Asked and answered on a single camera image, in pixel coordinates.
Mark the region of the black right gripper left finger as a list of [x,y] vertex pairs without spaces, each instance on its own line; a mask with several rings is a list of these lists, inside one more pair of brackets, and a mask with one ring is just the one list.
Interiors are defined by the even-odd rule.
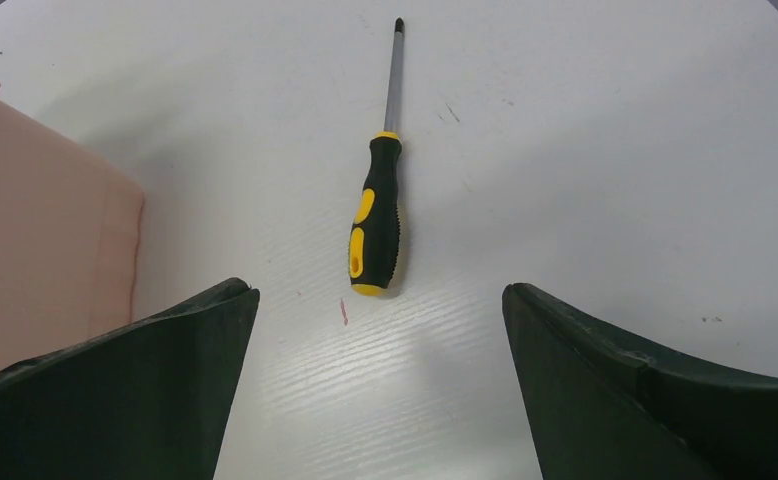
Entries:
[[260,293],[227,279],[0,370],[0,479],[210,479]]

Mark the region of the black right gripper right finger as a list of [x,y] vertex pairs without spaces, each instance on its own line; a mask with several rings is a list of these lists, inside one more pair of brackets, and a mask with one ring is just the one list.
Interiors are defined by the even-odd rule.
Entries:
[[719,365],[526,283],[502,312],[547,479],[778,479],[778,378]]

